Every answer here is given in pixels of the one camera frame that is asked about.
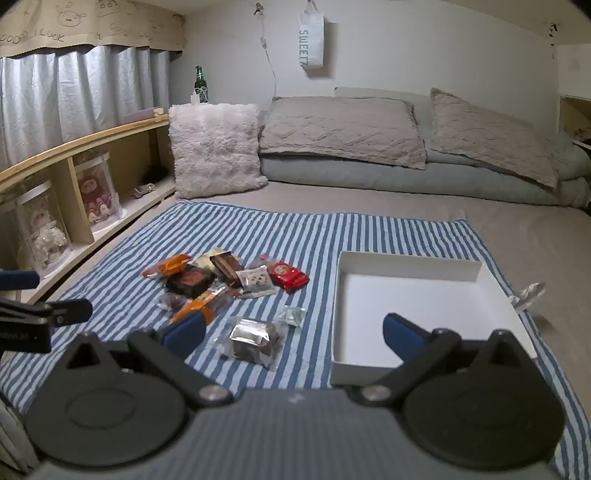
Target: white shopping bag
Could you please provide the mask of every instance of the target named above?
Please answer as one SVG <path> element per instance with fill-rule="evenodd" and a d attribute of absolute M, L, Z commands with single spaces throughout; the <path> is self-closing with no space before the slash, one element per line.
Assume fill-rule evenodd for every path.
<path fill-rule="evenodd" d="M 300 18 L 300 65 L 304 69 L 319 69 L 324 65 L 324 14 L 309 0 Z"/>

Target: gray comforter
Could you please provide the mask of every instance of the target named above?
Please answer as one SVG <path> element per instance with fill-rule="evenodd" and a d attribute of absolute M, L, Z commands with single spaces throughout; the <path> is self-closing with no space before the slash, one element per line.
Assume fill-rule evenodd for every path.
<path fill-rule="evenodd" d="M 469 165 L 427 163 L 426 170 L 413 170 L 342 158 L 261 155 L 261 168 L 271 181 L 304 185 L 573 207 L 585 207 L 591 198 L 589 185 L 582 177 L 560 181 L 552 192 L 532 181 Z"/>

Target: plastic wrapper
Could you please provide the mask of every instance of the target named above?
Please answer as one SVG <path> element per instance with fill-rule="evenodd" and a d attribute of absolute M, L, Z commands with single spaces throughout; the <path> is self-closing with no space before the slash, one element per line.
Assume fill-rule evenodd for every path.
<path fill-rule="evenodd" d="M 158 306 L 167 312 L 178 312 L 187 302 L 187 298 L 178 293 L 164 293 L 158 299 Z"/>
<path fill-rule="evenodd" d="M 202 312 L 206 323 L 209 325 L 221 312 L 230 306 L 237 296 L 239 296 L 238 291 L 216 280 L 204 293 L 187 303 L 170 321 L 176 322 L 186 315 Z"/>
<path fill-rule="evenodd" d="M 276 285 L 279 285 L 288 292 L 296 291 L 304 287 L 310 278 L 296 267 L 282 260 L 276 260 L 269 255 L 261 255 L 261 261 L 267 266 L 269 275 Z"/>
<path fill-rule="evenodd" d="M 236 273 L 242 284 L 241 297 L 243 299 L 255 299 L 277 293 L 277 288 L 273 285 L 265 265 L 250 270 L 240 270 Z"/>
<path fill-rule="evenodd" d="M 142 275 L 147 278 L 164 278 L 182 272 L 189 264 L 192 257 L 187 254 L 179 254 L 166 258 L 146 268 Z"/>
<path fill-rule="evenodd" d="M 285 310 L 277 316 L 277 321 L 301 328 L 305 317 L 306 309 L 301 307 L 286 307 Z"/>
<path fill-rule="evenodd" d="M 289 327 L 281 322 L 259 322 L 234 317 L 232 328 L 216 339 L 215 348 L 229 358 L 275 369 Z"/>
<path fill-rule="evenodd" d="M 526 308 L 539 299 L 546 291 L 545 283 L 532 283 L 525 290 L 516 295 L 510 295 L 509 301 L 517 313 L 523 312 Z"/>

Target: gray curtain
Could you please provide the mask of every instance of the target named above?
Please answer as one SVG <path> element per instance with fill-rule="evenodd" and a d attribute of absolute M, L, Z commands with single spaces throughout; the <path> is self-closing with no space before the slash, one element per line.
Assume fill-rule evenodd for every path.
<path fill-rule="evenodd" d="M 168 111 L 165 50 L 81 46 L 0 59 L 0 170 L 115 127 L 129 113 Z"/>

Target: striped blanket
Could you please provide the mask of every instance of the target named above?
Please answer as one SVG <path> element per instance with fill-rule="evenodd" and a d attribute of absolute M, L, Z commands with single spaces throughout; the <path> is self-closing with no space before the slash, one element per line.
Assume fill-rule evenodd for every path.
<path fill-rule="evenodd" d="M 300 267 L 310 284 L 287 295 L 234 302 L 224 318 L 209 328 L 206 341 L 187 363 L 233 392 L 252 388 L 329 388 L 330 330 L 336 267 L 343 250 L 426 255 L 483 261 L 502 288 L 509 285 L 490 253 L 465 220 L 427 222 L 356 213 L 310 215 L 272 213 L 213 202 L 180 201 L 124 240 L 65 298 L 89 299 L 95 308 L 83 325 L 65 327 L 52 338 L 53 353 L 16 354 L 0 372 L 0 388 L 25 411 L 68 343 L 92 330 L 103 340 L 118 340 L 130 330 L 160 327 L 168 314 L 156 304 L 162 285 L 142 278 L 148 265 L 171 255 L 200 254 L 224 247 L 248 263 L 260 253 Z M 291 332 L 275 372 L 246 362 L 223 359 L 212 348 L 227 318 L 241 315 L 273 319 L 284 306 L 308 310 L 301 331 Z M 529 314 L 521 315 L 538 353 L 547 382 L 561 398 L 568 424 L 552 467 L 567 479 L 588 480 L 591 452 L 589 421 Z"/>

